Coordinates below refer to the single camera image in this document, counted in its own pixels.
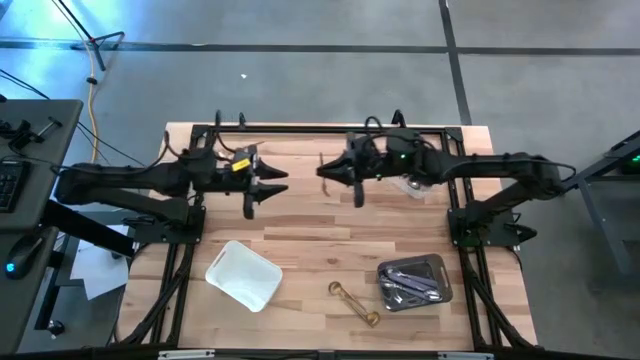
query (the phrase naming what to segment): keyboard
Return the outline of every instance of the keyboard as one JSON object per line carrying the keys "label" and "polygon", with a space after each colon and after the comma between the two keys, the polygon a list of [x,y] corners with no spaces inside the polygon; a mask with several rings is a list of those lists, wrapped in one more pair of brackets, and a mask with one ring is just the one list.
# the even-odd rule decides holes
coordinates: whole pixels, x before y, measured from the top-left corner
{"label": "keyboard", "polygon": [[13,212],[27,181],[30,165],[31,163],[26,161],[0,163],[0,213]]}

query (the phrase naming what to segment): desk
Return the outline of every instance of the desk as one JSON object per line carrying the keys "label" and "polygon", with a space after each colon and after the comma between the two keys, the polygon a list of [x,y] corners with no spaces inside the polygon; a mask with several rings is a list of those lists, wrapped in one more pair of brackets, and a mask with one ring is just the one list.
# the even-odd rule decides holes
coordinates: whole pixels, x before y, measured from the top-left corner
{"label": "desk", "polygon": [[[14,127],[17,127],[20,120],[27,120],[35,132],[49,123],[49,116],[60,121],[62,127],[47,132],[43,143],[30,143],[22,152],[29,157],[62,164],[81,109],[80,100],[9,100],[0,103],[0,118]],[[15,156],[7,145],[0,146],[0,158],[8,155]],[[24,232],[35,228],[40,221],[56,178],[49,167],[48,164],[33,163],[14,212],[0,214],[0,260],[3,263]],[[55,240],[55,234],[47,237],[36,256],[33,268],[25,278],[9,280],[4,273],[0,275],[0,324],[6,324],[0,330],[0,354],[14,351],[20,342]]]}
{"label": "desk", "polygon": [[[192,125],[167,125],[174,147],[188,147]],[[487,127],[462,130],[467,153],[493,153]],[[325,162],[339,156],[345,147],[344,134],[222,136],[231,147],[265,141],[259,146],[259,153],[267,164],[289,172],[288,178],[274,180],[288,184],[289,190],[256,206],[254,220],[243,218],[240,195],[206,195],[207,220],[193,259],[180,347],[472,349],[460,261],[451,245],[445,216],[450,207],[445,185],[434,186],[424,200],[415,200],[389,181],[367,181],[365,206],[356,209],[351,189],[327,181],[326,196],[321,191],[322,179],[315,176],[318,154],[323,153]],[[438,146],[437,139],[426,138]],[[475,179],[472,183],[477,199],[500,190],[497,179]],[[244,243],[283,269],[280,288],[260,313],[251,313],[204,279],[206,269],[229,240]],[[120,310],[121,336],[133,330],[156,299],[166,251],[166,245],[150,245],[133,263]],[[487,248],[486,252],[497,303],[521,334],[535,343],[516,259],[502,248]],[[385,310],[376,284],[378,264],[427,253],[443,257],[453,300],[397,313]],[[376,328],[369,328],[346,304],[329,294],[327,286],[334,280],[340,281],[367,309],[381,314]],[[482,305],[479,311],[483,334],[488,338]],[[165,336],[172,312],[170,304]]]}

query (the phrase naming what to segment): computer mouse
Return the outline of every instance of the computer mouse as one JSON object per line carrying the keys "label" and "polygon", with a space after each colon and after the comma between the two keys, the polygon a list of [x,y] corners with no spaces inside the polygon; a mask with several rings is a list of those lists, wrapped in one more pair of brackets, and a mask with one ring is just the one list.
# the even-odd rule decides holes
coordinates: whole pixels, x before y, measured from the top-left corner
{"label": "computer mouse", "polygon": [[28,234],[20,238],[9,251],[4,273],[9,279],[19,280],[29,273],[33,262],[44,243],[40,234]]}

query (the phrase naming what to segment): brass object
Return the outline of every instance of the brass object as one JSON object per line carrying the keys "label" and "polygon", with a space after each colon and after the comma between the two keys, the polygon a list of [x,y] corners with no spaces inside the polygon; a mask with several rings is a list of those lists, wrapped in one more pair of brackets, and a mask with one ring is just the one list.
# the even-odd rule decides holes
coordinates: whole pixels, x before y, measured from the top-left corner
{"label": "brass object", "polygon": [[380,314],[376,311],[368,312],[362,304],[356,300],[351,294],[345,290],[342,285],[334,281],[329,284],[329,292],[331,295],[340,295],[349,307],[358,314],[369,326],[375,327],[380,322]]}

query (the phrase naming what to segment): gray desk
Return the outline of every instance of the gray desk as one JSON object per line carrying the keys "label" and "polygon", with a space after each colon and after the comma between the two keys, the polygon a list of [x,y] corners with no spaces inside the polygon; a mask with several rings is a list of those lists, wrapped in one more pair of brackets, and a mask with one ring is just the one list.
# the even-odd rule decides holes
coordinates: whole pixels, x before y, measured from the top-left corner
{"label": "gray desk", "polygon": [[[61,128],[49,131],[45,134],[45,141],[41,144],[28,144],[22,153],[28,157],[41,159],[54,164],[62,164],[67,153],[71,137],[75,130],[82,111],[80,100],[9,100],[0,103],[0,119],[7,121],[16,127],[20,120],[31,123],[35,132],[38,132],[52,116],[62,123]],[[0,158],[15,156],[4,145],[8,140],[0,139]],[[16,208],[11,214],[0,214],[0,231],[21,231],[33,229],[38,224],[44,211],[44,206],[49,199],[56,175],[46,164],[32,164],[31,172],[22,190],[22,194]]]}
{"label": "gray desk", "polygon": [[[23,153],[29,157],[62,164],[81,110],[82,101],[79,100],[9,100],[0,103],[0,119],[16,125],[22,119],[27,120],[36,132],[48,123],[48,116],[60,121],[63,124],[61,128],[46,134],[43,143],[27,145]],[[0,158],[12,155],[5,145],[8,140],[0,141],[4,142],[0,146]],[[3,263],[14,244],[40,221],[55,178],[55,174],[49,170],[49,165],[32,164],[14,212],[0,214],[0,260]],[[0,354],[15,351],[20,342],[49,263],[56,234],[57,231],[49,234],[26,277],[21,280],[9,280],[4,272],[0,274],[0,324],[3,324],[0,326]]]}

